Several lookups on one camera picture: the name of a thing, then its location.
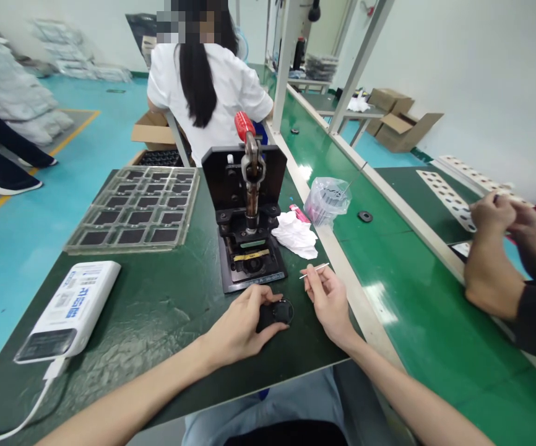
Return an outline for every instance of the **pink marker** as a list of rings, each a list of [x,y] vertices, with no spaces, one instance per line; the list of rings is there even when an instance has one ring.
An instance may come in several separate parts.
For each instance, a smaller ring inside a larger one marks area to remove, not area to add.
[[[303,214],[303,211],[299,209],[299,206],[297,206],[296,204],[291,204],[288,208],[291,209],[291,211],[295,211],[297,219],[301,220],[304,223],[311,223],[309,219],[305,216],[305,214]]]

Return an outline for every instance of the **white shoe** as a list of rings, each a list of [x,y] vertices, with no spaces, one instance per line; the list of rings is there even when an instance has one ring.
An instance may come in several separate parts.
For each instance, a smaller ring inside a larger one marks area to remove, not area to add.
[[[28,162],[24,161],[23,158],[19,158],[19,163],[21,163],[23,166],[34,167],[32,164],[29,164]],[[58,160],[54,159],[48,167],[56,165],[57,163]]]
[[[35,186],[31,186],[30,188],[26,189],[4,189],[0,187],[0,195],[18,195],[19,193],[28,192],[30,190],[39,189],[41,186],[43,186],[43,183],[39,181],[39,184]]]

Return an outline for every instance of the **red handle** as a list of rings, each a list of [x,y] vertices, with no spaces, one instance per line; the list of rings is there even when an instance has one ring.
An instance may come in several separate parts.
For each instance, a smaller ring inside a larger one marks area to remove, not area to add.
[[[253,136],[256,135],[256,129],[254,128],[254,125],[251,123],[251,120],[243,111],[238,111],[235,115],[235,128],[237,129],[237,134],[239,135],[239,138],[243,142],[246,141],[246,134],[248,131],[250,131]]]

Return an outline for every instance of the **charging cable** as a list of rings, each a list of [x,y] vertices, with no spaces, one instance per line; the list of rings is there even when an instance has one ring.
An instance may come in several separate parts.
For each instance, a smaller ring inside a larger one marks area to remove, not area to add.
[[[43,402],[43,399],[45,398],[45,394],[49,390],[51,383],[53,383],[53,380],[55,378],[57,378],[62,373],[64,373],[67,365],[68,365],[68,360],[65,357],[57,357],[56,359],[53,360],[53,362],[47,368],[47,372],[45,372],[45,375],[43,376],[43,380],[45,381],[45,386],[43,387],[43,390],[41,391],[41,395],[39,395],[39,398],[37,399],[37,402],[35,403],[33,409],[28,414],[28,417],[16,429],[0,435],[0,441],[6,438],[10,438],[15,434],[18,434],[27,424],[29,424],[31,419],[35,416],[35,413],[37,413],[37,409],[39,409],[39,406],[41,406],[41,403]]]

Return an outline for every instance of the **white power bank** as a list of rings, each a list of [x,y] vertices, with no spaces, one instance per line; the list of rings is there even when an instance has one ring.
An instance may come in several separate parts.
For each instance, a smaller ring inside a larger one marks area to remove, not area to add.
[[[14,361],[18,364],[51,361],[82,352],[120,269],[114,261],[74,265]]]

